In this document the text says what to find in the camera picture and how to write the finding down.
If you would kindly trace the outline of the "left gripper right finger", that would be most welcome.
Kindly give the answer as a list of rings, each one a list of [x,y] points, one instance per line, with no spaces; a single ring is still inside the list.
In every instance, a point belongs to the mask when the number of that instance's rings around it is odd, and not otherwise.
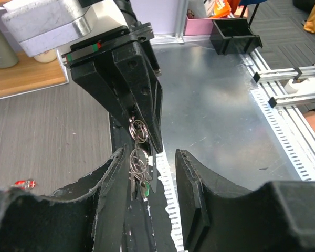
[[[187,251],[315,251],[315,182],[272,181],[250,191],[176,150]]]

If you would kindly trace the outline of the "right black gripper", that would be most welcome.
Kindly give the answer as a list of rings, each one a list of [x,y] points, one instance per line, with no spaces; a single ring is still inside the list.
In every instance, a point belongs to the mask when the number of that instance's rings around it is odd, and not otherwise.
[[[70,69],[73,81],[122,127],[128,128],[130,120],[140,120],[146,127],[150,146],[161,153],[163,91],[155,74],[155,54],[150,45],[153,38],[150,23],[138,22],[133,28],[120,26],[72,45],[61,61]],[[106,73],[114,64],[124,81],[118,90],[120,99],[111,75]]]

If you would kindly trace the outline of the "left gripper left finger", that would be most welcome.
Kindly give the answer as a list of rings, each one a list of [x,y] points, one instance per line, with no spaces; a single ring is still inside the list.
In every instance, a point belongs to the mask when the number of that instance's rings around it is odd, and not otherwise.
[[[119,251],[129,150],[50,195],[0,188],[0,251]]]

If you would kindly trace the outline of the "keychain with keys and strap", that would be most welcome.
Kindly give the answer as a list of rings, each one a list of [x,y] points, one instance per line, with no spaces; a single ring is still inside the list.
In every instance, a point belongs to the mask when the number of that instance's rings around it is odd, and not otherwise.
[[[129,134],[134,140],[129,156],[130,200],[146,201],[157,190],[156,152],[135,105],[129,117]]]

